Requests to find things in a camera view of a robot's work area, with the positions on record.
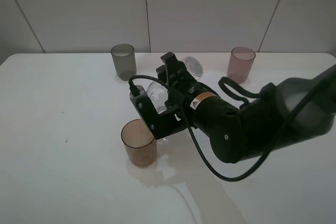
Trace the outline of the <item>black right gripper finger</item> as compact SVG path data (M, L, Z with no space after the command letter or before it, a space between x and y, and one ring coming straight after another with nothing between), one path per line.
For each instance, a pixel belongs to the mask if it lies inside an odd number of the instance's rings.
M165 53L160 59L163 61L166 71L179 71L183 69L183 63L172 52Z
M133 98L133 105L156 140L173 135L179 131L179 121L175 117L178 105L173 105L161 114L158 114L147 95L139 95Z

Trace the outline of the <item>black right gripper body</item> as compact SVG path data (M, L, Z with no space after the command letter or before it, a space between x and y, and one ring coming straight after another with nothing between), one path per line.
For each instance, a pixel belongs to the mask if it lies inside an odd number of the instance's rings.
M169 88L166 111L151 120L154 137L158 140L192 126L210 140L217 139L218 96L196 81L181 61L166 62L156 73Z

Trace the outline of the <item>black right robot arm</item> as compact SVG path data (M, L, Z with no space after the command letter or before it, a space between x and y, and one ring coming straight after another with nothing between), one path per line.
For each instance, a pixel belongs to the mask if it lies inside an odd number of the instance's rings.
M168 92L165 111L156 111L145 90L132 81L130 99L155 138L196 128L208 136L216 157L239 161L324 135L335 116L335 67L313 79L289 78L251 93L223 77L220 88L241 106L223 100L198 82L175 54L162 56L156 82Z

